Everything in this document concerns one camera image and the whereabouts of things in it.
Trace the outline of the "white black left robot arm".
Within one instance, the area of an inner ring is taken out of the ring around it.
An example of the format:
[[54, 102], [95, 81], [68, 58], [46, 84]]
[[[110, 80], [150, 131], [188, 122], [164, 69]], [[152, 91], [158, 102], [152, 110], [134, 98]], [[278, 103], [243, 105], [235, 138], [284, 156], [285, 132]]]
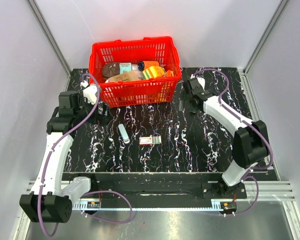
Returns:
[[84, 123], [105, 126], [110, 120], [109, 108], [103, 104], [98, 111], [100, 90], [64, 91], [58, 106], [46, 124], [46, 147], [37, 178], [28, 194], [20, 197], [19, 205], [33, 223], [66, 223], [72, 206], [81, 196], [93, 198], [98, 185], [88, 177], [76, 177], [62, 187], [62, 176], [69, 150], [77, 129]]

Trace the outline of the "white silver staple remover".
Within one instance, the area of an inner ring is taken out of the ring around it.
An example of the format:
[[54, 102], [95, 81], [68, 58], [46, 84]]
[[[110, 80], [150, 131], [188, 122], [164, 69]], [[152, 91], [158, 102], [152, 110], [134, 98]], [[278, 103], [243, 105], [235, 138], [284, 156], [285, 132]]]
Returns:
[[130, 138], [128, 136], [128, 133], [126, 131], [125, 126], [121, 123], [118, 125], [118, 130], [120, 132], [120, 135], [122, 137], [122, 140], [125, 144], [129, 144], [130, 143]]

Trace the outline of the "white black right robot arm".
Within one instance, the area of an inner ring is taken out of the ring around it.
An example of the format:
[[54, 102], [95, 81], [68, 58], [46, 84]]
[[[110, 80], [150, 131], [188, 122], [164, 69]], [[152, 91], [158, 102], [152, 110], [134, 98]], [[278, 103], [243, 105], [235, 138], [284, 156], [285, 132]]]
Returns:
[[273, 159], [266, 124], [253, 121], [226, 104], [214, 90], [205, 90], [196, 78], [183, 83], [185, 100], [193, 110], [201, 111], [217, 120], [232, 135], [232, 162], [221, 176], [218, 194], [229, 198], [235, 186], [244, 180], [248, 171], [266, 157]]

